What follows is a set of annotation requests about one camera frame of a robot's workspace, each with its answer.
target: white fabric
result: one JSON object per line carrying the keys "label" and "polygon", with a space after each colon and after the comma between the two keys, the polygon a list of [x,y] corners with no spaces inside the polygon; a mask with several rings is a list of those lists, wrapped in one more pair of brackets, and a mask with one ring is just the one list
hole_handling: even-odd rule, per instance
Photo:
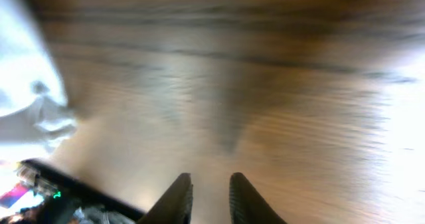
{"label": "white fabric", "polygon": [[22,0],[0,0],[0,161],[47,156],[75,131],[62,79]]}

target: wood grain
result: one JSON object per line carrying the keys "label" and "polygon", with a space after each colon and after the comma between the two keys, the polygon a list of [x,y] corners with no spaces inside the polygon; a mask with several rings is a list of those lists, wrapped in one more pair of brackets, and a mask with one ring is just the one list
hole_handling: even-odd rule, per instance
{"label": "wood grain", "polygon": [[425,0],[29,0],[79,131],[57,167],[148,210],[243,172],[288,223],[425,223]]}

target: green light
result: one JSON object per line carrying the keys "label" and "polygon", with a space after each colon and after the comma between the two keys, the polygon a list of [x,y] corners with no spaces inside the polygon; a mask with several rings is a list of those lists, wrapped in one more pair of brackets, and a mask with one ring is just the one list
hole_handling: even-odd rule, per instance
{"label": "green light", "polygon": [[60,197],[60,191],[58,191],[57,193],[55,193],[55,194],[53,195],[53,199],[56,199],[56,198],[58,198],[58,197]]}

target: wooden surface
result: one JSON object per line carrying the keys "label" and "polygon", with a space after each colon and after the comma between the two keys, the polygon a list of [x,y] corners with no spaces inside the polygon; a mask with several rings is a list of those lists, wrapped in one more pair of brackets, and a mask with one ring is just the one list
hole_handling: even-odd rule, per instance
{"label": "wooden surface", "polygon": [[29,0],[80,126],[54,164],[148,210],[241,171],[288,223],[425,223],[425,0]]}

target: wooden table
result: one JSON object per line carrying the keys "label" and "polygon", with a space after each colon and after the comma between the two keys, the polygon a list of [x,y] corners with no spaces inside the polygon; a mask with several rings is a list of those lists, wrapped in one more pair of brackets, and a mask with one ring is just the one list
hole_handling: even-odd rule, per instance
{"label": "wooden table", "polygon": [[425,223],[425,0],[29,0],[80,119],[55,166],[148,210],[243,172],[288,223]]}

